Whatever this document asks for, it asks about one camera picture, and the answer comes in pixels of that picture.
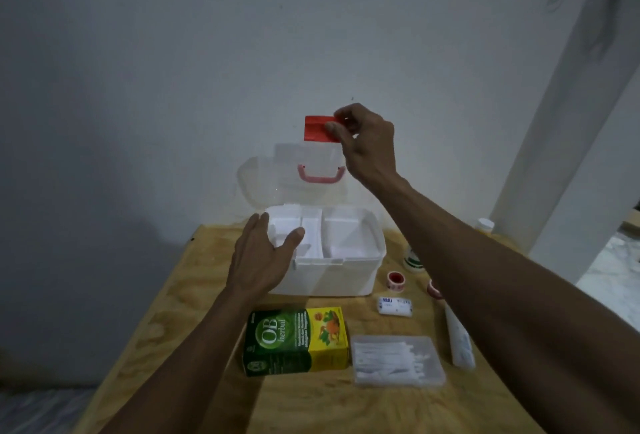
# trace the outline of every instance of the plywood tabletop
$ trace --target plywood tabletop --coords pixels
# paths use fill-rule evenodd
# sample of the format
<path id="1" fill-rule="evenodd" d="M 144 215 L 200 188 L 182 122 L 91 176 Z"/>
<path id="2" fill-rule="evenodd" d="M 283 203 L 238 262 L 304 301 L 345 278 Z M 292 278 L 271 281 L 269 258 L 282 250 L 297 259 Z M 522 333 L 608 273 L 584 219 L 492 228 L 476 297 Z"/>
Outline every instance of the plywood tabletop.
<path id="1" fill-rule="evenodd" d="M 240 229 L 200 227 L 178 265 L 142 318 L 122 355 L 76 425 L 74 434 L 98 432 L 204 317 L 222 290 Z M 247 378 L 236 348 L 200 433 L 541 433 L 476 349 L 477 367 L 451 365 L 441 302 L 425 293 L 427 274 L 404 273 L 400 297 L 413 302 L 413 317 L 380 316 L 388 296 L 385 277 L 402 270 L 406 242 L 385 234 L 387 257 L 372 295 L 302 298 L 268 295 L 263 304 L 341 306 L 350 334 L 426 335 L 433 339 L 447 374 L 438 389 L 357 387 L 353 370 Z"/>

